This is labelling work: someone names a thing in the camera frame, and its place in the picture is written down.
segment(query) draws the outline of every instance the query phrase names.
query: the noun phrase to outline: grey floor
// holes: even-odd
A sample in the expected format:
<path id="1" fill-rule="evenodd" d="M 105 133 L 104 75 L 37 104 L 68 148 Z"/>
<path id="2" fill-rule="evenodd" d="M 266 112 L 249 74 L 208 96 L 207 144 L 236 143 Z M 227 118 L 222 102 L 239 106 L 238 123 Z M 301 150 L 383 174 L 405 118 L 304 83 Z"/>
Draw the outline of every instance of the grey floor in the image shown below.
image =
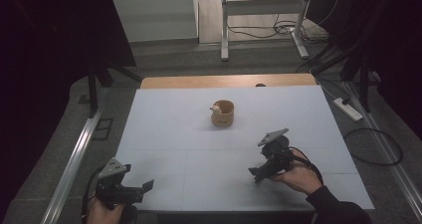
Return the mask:
<path id="1" fill-rule="evenodd" d="M 310 54 L 314 56 L 323 46 L 308 45 Z M 200 46 L 181 42 L 153 43 L 148 46 L 132 44 L 132 50 L 137 67 L 129 69 L 143 77 L 294 73 L 298 65 L 303 62 L 292 41 L 232 44 L 230 61 L 227 63 L 219 59 L 219 46 Z M 340 69 L 341 65 L 338 65 L 322 75 L 340 85 L 337 81 Z M 103 130 L 95 132 L 60 215 L 59 223 L 79 223 L 82 195 L 89 176 L 98 166 L 113 157 L 118 148 L 131 102 L 139 84 L 115 71 L 111 71 L 111 74 L 114 83 L 102 115 L 105 121 L 112 119 L 110 133 L 106 135 Z M 334 96 L 344 96 L 333 85 L 324 82 L 322 84 Z M 12 201 L 4 223 L 40 223 L 87 120 L 90 110 L 87 94 L 87 79 L 74 83 L 66 112 L 43 156 Z M 364 122 L 353 122 L 333 106 L 331 96 L 327 95 L 326 99 L 343 133 L 364 126 Z M 422 155 L 420 139 L 384 102 L 377 93 L 376 86 L 371 86 L 369 89 L 369 105 L 371 114 L 376 118 L 379 126 L 403 146 L 405 156 L 401 165 L 408 170 L 421 190 L 422 173 L 418 168 L 422 162 L 419 158 Z M 353 153 L 366 155 L 374 160 L 382 160 L 369 133 L 357 133 L 348 138 L 346 143 Z M 372 166 L 360 161 L 356 161 L 355 164 L 375 206 L 375 210 L 368 212 L 374 223 L 419 223 L 388 167 Z M 234 223 L 233 220 L 247 222 L 242 215 L 234 219 L 221 218 L 216 216 L 196 216 L 194 219 L 183 217 L 180 223 Z M 152 224 L 158 221 L 165 223 L 166 220 L 168 221 L 166 216 L 140 213 L 138 223 Z M 256 217 L 255 219 L 251 217 L 248 220 L 254 220 L 254 223 L 273 223 L 265 217 L 260 217 L 258 220 Z"/>

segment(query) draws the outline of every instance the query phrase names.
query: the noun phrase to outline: power strip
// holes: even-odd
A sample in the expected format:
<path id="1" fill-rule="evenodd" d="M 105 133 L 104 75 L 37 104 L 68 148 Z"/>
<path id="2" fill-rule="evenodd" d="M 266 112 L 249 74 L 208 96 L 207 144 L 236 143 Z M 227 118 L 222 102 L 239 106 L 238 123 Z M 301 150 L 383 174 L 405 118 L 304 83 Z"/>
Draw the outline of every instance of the power strip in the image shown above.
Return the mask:
<path id="1" fill-rule="evenodd" d="M 358 121 L 363 118 L 362 114 L 357 112 L 353 107 L 351 107 L 349 104 L 343 105 L 342 104 L 343 99 L 337 98 L 333 102 L 334 104 L 340 108 L 347 116 L 349 116 L 353 121 Z"/>

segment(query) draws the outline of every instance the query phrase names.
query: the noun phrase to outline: metal frame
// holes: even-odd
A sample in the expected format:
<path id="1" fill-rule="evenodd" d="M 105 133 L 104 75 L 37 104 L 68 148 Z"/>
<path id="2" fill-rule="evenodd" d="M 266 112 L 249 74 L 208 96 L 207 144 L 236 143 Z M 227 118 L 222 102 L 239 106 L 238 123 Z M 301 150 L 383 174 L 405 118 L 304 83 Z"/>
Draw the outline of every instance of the metal frame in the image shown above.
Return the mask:
<path id="1" fill-rule="evenodd" d="M 229 60 L 229 16 L 265 15 L 265 14 L 299 14 L 295 28 L 291 28 L 292 38 L 302 59 L 308 59 L 309 54 L 301 39 L 301 27 L 310 0 L 222 0 L 223 30 L 221 36 L 221 60 Z"/>
<path id="2" fill-rule="evenodd" d="M 354 106 L 362 113 L 364 120 L 370 128 L 375 128 L 379 130 L 379 126 L 376 123 L 375 119 L 372 117 L 370 112 L 366 112 L 365 108 L 359 104 L 358 93 L 352 84 L 352 82 L 343 82 L 346 90 L 351 96 L 351 101 Z M 394 150 L 391 148 L 392 145 L 389 143 L 391 140 L 385 138 L 384 135 L 380 133 L 373 133 L 372 138 L 375 141 L 379 151 L 383 158 L 388 162 L 393 162 L 397 160 Z M 412 178 L 407 173 L 406 169 L 400 163 L 391 166 L 390 171 L 394 176 L 398 186 L 406 197 L 407 201 L 410 204 L 410 207 L 413 209 L 416 217 L 419 222 L 422 223 L 422 195 L 418 187 L 415 185 Z"/>
<path id="3" fill-rule="evenodd" d="M 78 173 L 82 159 L 84 158 L 87 146 L 91 140 L 91 136 L 97 127 L 100 116 L 102 115 L 103 109 L 106 106 L 106 100 L 108 98 L 110 88 L 102 88 L 99 98 L 99 106 L 97 113 L 93 118 L 89 118 L 84 126 L 84 129 L 78 139 L 78 142 L 72 152 L 71 158 L 62 174 L 62 177 L 57 185 L 56 191 L 47 207 L 41 223 L 57 223 L 62 209 L 65 205 L 68 194 L 74 183 L 75 177 Z"/>

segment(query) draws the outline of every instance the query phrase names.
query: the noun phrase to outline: white wall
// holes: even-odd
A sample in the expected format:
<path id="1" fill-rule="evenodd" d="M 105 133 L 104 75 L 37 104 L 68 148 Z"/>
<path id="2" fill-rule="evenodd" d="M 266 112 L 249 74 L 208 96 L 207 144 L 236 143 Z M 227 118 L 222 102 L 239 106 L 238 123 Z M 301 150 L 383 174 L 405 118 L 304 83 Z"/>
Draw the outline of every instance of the white wall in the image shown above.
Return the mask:
<path id="1" fill-rule="evenodd" d="M 194 0 L 113 2 L 129 42 L 198 37 Z"/>

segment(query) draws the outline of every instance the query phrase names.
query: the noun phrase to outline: table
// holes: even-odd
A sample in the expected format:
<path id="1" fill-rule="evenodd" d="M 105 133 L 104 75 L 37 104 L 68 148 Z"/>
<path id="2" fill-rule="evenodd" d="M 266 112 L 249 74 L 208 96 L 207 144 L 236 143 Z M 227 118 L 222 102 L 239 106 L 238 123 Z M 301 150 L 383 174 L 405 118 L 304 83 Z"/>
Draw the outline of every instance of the table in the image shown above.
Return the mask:
<path id="1" fill-rule="evenodd" d="M 267 87 L 255 88 L 256 83 Z M 228 128 L 210 121 L 208 109 L 219 99 L 235 104 Z M 116 154 L 132 164 L 122 184 L 155 179 L 143 202 L 135 204 L 146 211 L 312 211 L 304 194 L 269 180 L 256 186 L 247 169 L 265 162 L 256 145 L 265 133 L 284 127 L 292 146 L 307 154 L 339 200 L 373 209 L 311 75 L 145 79 Z"/>

